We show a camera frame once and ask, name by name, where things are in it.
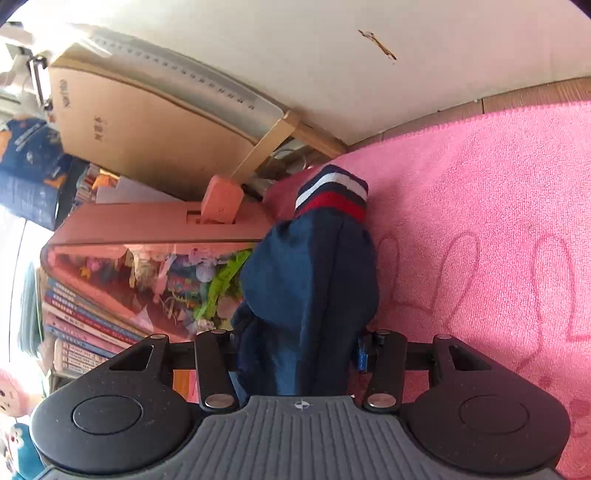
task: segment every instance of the gray ribbed surface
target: gray ribbed surface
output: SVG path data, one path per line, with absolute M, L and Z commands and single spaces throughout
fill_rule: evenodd
M 358 409 L 350 397 L 252 397 L 242 410 L 208 417 L 173 458 L 128 480 L 436 480 L 478 478 L 427 457 L 393 416 Z M 44 480 L 74 480 L 50 470 Z M 521 477 L 557 480 L 546 470 Z

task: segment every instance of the ruler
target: ruler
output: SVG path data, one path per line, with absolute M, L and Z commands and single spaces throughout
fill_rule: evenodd
M 283 117 L 279 106 L 201 62 L 139 38 L 91 28 L 89 40 L 110 56 L 87 51 L 85 61 L 168 93 L 255 138 Z

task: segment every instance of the wooden floor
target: wooden floor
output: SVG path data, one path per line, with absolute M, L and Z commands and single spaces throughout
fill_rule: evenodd
M 446 124 L 485 113 L 509 110 L 522 106 L 549 105 L 551 103 L 576 102 L 581 100 L 591 100 L 591 77 L 538 85 L 464 103 L 463 105 L 448 108 L 432 115 L 418 118 L 412 122 L 390 128 L 383 133 L 351 145 L 349 150 L 358 150 L 381 140 L 387 140 L 388 138 L 415 132 L 423 128 L 432 127 L 433 125 Z

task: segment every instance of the navy blue garment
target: navy blue garment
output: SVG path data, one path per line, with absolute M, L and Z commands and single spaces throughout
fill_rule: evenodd
M 375 250 L 362 223 L 367 189 L 325 167 L 300 189 L 297 217 L 273 227 L 245 264 L 232 319 L 242 398 L 346 392 L 356 338 L 378 308 Z

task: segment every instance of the pink terry cloth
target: pink terry cloth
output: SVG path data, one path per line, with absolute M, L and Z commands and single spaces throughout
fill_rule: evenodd
M 370 328 L 451 333 L 551 393 L 571 418 L 558 469 L 591 479 L 591 103 L 482 115 L 335 163 L 369 184 Z M 276 219 L 313 174 L 268 192 Z M 405 399 L 426 388 L 407 375 Z

